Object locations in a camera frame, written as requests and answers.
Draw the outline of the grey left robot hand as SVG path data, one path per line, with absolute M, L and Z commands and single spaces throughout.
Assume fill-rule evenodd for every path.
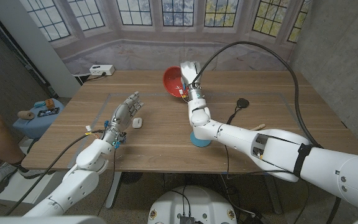
M 133 117 L 144 105 L 139 97 L 139 92 L 136 91 L 116 108 L 105 130 L 103 141 L 113 146 L 125 141 L 125 130 L 132 124 Z

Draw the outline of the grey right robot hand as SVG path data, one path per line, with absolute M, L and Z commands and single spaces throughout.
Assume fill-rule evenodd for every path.
M 201 71 L 199 62 L 186 61 L 180 64 L 181 79 L 188 90 L 189 100 L 198 100 L 205 102 L 204 95 L 201 92 L 201 76 L 198 75 Z

